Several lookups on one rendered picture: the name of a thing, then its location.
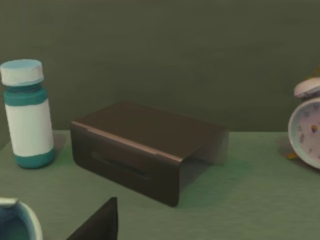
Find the green wall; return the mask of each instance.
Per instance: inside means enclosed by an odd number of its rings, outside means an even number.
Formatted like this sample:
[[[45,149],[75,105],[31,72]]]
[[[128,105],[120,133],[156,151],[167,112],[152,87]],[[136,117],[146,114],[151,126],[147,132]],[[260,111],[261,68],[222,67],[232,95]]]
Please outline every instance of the green wall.
[[[43,62],[55,129],[131,99],[232,131],[285,131],[294,86],[320,64],[319,9],[318,0],[1,0],[0,62]],[[0,131],[3,145],[2,100]]]

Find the clock face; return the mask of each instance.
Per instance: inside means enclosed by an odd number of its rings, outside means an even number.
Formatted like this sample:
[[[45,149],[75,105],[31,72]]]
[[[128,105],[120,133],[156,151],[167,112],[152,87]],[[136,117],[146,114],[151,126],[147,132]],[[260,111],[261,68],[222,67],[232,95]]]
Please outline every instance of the clock face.
[[[303,161],[320,168],[320,98],[304,102],[293,112],[289,138]]]

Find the bottle neck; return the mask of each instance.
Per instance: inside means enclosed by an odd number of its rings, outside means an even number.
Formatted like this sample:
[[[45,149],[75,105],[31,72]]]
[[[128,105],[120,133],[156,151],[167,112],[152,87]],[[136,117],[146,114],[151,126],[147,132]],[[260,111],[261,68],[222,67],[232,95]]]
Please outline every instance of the bottle neck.
[[[7,90],[10,93],[32,93],[41,89],[40,83],[30,86],[8,86]]]

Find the bottle lid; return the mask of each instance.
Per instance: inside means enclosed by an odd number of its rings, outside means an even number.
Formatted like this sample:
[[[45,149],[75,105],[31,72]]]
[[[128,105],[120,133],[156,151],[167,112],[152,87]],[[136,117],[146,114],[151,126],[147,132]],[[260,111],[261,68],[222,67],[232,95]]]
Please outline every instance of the bottle lid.
[[[0,65],[2,84],[8,87],[30,86],[44,80],[42,63],[34,59],[7,61]]]
[[[320,77],[313,77],[300,82],[294,89],[294,96],[298,99],[308,98],[320,92]]]

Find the green table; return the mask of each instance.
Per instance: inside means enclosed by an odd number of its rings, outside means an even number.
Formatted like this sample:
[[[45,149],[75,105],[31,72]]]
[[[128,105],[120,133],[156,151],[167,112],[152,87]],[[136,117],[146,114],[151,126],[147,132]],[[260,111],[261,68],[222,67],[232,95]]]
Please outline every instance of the green table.
[[[230,134],[229,157],[181,194],[171,208],[104,179],[72,160],[68,131],[55,133],[56,161],[16,166],[0,151],[0,193],[30,205],[45,240],[65,240],[110,197],[118,197],[119,240],[316,240],[319,172],[285,159],[286,133]]]

